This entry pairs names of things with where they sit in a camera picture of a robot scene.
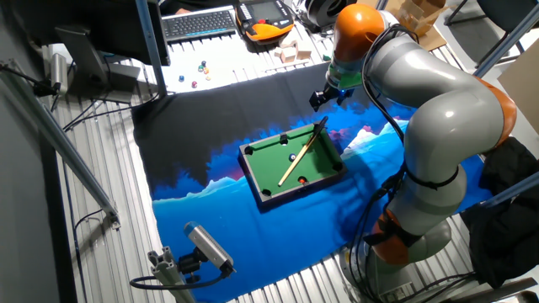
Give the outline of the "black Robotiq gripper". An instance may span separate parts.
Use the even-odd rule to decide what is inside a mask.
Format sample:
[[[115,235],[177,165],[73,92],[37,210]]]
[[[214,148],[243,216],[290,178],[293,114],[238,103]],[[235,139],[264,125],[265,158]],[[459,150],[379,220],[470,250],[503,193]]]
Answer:
[[[353,96],[354,89],[338,89],[326,83],[323,91],[315,91],[309,99],[309,104],[315,112],[328,101],[335,99],[341,105],[346,99]]]

